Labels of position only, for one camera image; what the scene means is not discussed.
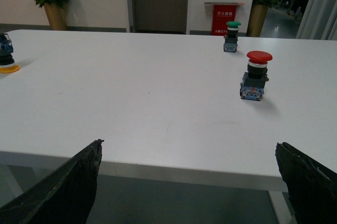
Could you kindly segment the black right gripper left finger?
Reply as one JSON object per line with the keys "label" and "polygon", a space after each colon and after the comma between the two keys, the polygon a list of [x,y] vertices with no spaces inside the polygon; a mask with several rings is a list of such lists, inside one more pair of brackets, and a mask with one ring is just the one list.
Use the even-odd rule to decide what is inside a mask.
{"label": "black right gripper left finger", "polygon": [[102,142],[93,141],[1,207],[1,223],[86,223],[95,202]]}

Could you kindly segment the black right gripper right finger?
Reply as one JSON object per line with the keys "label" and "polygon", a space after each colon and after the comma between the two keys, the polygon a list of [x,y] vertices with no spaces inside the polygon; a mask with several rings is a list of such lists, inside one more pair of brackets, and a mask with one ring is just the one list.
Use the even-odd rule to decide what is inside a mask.
{"label": "black right gripper right finger", "polygon": [[275,156],[297,223],[336,223],[336,173],[286,142]]}

